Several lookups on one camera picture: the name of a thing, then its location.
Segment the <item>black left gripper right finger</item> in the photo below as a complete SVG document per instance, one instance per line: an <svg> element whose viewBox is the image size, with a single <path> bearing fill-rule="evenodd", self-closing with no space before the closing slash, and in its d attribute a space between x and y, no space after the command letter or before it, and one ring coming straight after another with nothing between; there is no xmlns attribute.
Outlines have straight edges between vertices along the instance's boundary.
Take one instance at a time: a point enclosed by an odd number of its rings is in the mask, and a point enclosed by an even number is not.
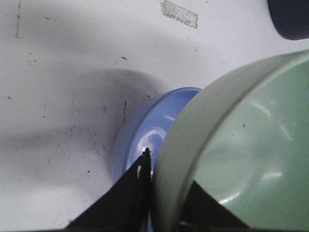
<svg viewBox="0 0 309 232"><path fill-rule="evenodd" d="M178 229L249 229L250 227L219 204L196 181L191 185Z"/></svg>

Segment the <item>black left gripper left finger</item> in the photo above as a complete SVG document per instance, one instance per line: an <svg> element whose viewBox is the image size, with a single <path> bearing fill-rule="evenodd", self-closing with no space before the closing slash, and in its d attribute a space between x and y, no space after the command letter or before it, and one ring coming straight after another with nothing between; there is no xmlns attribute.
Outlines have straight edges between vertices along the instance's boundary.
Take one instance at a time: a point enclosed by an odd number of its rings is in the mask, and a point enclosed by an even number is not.
<svg viewBox="0 0 309 232"><path fill-rule="evenodd" d="M147 229L151 199L149 148L111 189L66 227L67 229Z"/></svg>

